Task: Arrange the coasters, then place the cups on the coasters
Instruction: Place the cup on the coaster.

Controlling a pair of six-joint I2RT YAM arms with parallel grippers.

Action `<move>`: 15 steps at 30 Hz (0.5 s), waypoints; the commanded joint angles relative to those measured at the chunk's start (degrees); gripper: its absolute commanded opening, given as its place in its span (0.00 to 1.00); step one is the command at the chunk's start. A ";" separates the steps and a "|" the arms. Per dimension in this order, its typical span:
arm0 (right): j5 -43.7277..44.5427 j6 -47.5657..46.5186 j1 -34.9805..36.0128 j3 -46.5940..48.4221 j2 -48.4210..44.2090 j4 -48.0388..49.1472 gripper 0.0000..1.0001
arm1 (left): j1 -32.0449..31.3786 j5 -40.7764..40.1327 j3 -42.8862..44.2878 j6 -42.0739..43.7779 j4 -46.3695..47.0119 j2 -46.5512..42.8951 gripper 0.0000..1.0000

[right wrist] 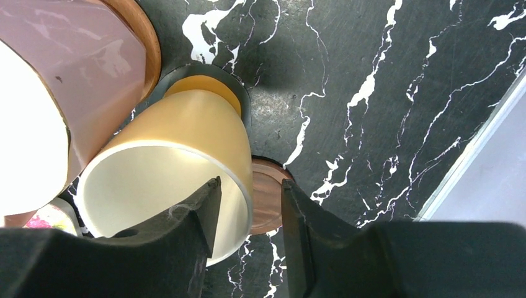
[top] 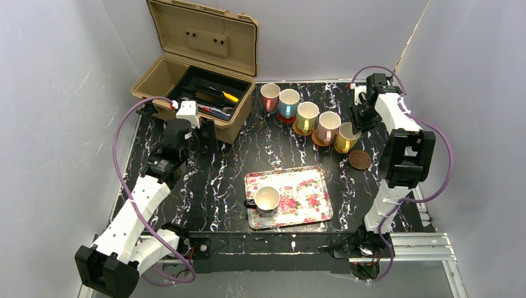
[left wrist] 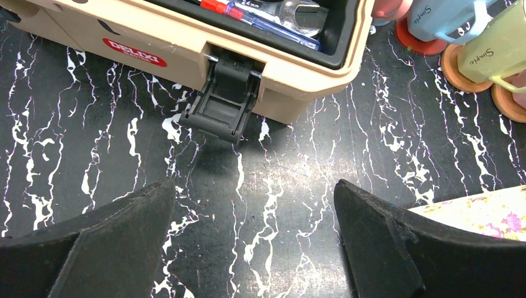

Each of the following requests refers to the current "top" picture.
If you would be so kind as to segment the yellow mug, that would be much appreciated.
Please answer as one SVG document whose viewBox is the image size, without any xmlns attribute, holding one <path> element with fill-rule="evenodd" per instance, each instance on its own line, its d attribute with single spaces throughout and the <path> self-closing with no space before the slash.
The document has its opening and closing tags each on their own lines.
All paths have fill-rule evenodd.
<svg viewBox="0 0 526 298">
<path fill-rule="evenodd" d="M 339 127 L 336 140 L 334 142 L 334 148 L 339 153 L 348 153 L 358 142 L 361 137 L 361 131 L 355 130 L 352 122 L 344 122 Z"/>
</svg>

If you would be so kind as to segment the pink mug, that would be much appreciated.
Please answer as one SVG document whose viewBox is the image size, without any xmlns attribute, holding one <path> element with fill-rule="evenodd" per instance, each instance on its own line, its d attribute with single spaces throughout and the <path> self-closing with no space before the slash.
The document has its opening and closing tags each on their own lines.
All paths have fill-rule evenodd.
<svg viewBox="0 0 526 298">
<path fill-rule="evenodd" d="M 281 88 L 274 83 L 267 83 L 260 88 L 260 102 L 265 113 L 274 114 L 278 111 Z"/>
<path fill-rule="evenodd" d="M 315 137 L 323 145 L 330 145 L 341 126 L 341 117 L 331 111 L 323 112 L 318 118 Z"/>
</svg>

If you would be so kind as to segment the dark walnut wooden coaster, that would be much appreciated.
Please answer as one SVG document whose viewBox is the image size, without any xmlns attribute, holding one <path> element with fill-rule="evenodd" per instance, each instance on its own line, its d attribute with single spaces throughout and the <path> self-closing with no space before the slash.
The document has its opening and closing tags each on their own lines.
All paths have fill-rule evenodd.
<svg viewBox="0 0 526 298">
<path fill-rule="evenodd" d="M 372 157 L 363 150 L 352 150 L 349 153 L 349 164 L 353 169 L 365 171 L 372 165 Z"/>
</svg>

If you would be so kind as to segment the light wood coaster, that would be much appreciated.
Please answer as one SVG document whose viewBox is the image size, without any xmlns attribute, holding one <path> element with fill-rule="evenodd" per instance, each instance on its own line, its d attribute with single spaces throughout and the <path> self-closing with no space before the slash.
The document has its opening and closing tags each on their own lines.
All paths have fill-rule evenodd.
<svg viewBox="0 0 526 298">
<path fill-rule="evenodd" d="M 314 130 L 311 134 L 312 141 L 315 145 L 319 147 L 328 147 L 330 144 L 325 144 L 322 140 L 320 140 L 317 136 L 317 130 Z"/>
</svg>

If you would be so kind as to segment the green mug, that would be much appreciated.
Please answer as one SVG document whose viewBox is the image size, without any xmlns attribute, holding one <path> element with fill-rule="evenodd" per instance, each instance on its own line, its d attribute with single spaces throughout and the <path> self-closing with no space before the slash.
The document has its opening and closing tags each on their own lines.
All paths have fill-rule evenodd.
<svg viewBox="0 0 526 298">
<path fill-rule="evenodd" d="M 297 109 L 295 127 L 303 135 L 310 134 L 314 129 L 318 115 L 319 107 L 315 103 L 302 102 Z"/>
</svg>

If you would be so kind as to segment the orange wood coaster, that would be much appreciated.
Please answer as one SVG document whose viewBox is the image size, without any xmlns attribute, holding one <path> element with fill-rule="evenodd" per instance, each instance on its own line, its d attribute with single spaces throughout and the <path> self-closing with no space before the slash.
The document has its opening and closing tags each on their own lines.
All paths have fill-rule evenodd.
<svg viewBox="0 0 526 298">
<path fill-rule="evenodd" d="M 299 129 L 296 125 L 296 123 L 293 124 L 293 131 L 297 134 L 297 135 L 300 135 L 300 136 L 309 136 L 311 135 L 315 130 L 315 127 L 312 127 L 312 129 L 310 129 L 309 131 L 307 132 L 303 132 L 301 129 Z"/>
</svg>

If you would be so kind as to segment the red coaster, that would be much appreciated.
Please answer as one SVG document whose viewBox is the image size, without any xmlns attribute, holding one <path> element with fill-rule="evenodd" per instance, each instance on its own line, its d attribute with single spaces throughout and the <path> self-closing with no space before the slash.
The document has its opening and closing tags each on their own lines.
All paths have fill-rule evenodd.
<svg viewBox="0 0 526 298">
<path fill-rule="evenodd" d="M 296 116 L 294 115 L 291 118 L 285 118 L 281 113 L 277 113 L 277 118 L 279 121 L 285 123 L 285 124 L 293 124 L 296 121 Z"/>
</svg>

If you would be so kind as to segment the light blue mug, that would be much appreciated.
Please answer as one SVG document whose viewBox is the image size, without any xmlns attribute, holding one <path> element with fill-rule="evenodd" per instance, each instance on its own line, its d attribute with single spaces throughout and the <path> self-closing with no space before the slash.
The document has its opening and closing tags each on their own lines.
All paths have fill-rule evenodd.
<svg viewBox="0 0 526 298">
<path fill-rule="evenodd" d="M 279 114 L 284 119 L 296 116 L 300 104 L 300 94 L 294 89 L 285 89 L 279 94 Z"/>
</svg>

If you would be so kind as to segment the tan plastic toolbox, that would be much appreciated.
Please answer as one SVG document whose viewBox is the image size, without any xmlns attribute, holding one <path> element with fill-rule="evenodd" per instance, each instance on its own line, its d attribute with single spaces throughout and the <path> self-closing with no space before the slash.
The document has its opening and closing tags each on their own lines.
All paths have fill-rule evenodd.
<svg viewBox="0 0 526 298">
<path fill-rule="evenodd" d="M 219 141 L 233 144 L 252 111 L 258 74 L 259 24 L 251 16 L 185 1 L 148 1 L 164 54 L 131 87 L 138 99 L 167 97 L 191 66 L 251 83 L 231 120 L 198 111 L 215 122 Z"/>
</svg>

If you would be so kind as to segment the black mug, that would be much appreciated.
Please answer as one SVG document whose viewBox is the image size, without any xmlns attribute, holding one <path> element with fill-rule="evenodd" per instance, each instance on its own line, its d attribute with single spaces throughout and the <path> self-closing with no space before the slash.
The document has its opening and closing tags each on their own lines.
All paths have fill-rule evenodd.
<svg viewBox="0 0 526 298">
<path fill-rule="evenodd" d="M 273 217 L 280 204 L 280 193 L 272 186 L 260 187 L 254 198 L 246 199 L 244 206 L 247 209 L 257 210 L 263 217 Z"/>
</svg>

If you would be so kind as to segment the floral rectangular tray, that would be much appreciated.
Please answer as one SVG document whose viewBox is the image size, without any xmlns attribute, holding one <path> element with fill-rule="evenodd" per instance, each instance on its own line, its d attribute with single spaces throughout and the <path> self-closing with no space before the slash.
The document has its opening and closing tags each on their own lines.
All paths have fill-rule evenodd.
<svg viewBox="0 0 526 298">
<path fill-rule="evenodd" d="M 255 209 L 247 211 L 249 226 L 254 230 L 315 224 L 332 219 L 333 209 L 324 173 L 319 166 L 277 169 L 245 175 L 246 197 L 253 199 L 264 186 L 280 193 L 277 213 L 265 217 Z"/>
</svg>

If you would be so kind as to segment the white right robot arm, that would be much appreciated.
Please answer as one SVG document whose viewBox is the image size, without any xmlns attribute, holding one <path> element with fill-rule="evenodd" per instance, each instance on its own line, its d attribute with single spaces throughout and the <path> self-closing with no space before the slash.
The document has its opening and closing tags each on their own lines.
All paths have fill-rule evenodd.
<svg viewBox="0 0 526 298">
<path fill-rule="evenodd" d="M 353 239 L 358 253 L 384 250 L 390 239 L 390 225 L 402 200 L 427 179 L 434 152 L 434 132 L 423 130 L 398 105 L 402 90 L 388 82 L 383 73 L 366 78 L 354 89 L 349 107 L 354 132 L 368 132 L 384 123 L 388 139 L 378 163 L 381 183 L 373 205 Z"/>
</svg>

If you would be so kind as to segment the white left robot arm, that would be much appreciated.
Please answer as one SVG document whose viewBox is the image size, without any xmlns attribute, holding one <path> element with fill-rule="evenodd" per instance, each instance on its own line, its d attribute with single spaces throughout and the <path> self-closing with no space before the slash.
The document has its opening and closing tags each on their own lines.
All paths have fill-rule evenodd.
<svg viewBox="0 0 526 298">
<path fill-rule="evenodd" d="M 179 224 L 165 223 L 156 236 L 139 238 L 153 212 L 184 177 L 189 156 L 217 149 L 215 125 L 200 119 L 193 128 L 188 120 L 170 120 L 162 136 L 117 216 L 74 257 L 82 284 L 109 297 L 130 297 L 140 276 L 165 256 L 192 253 L 189 231 Z"/>
</svg>

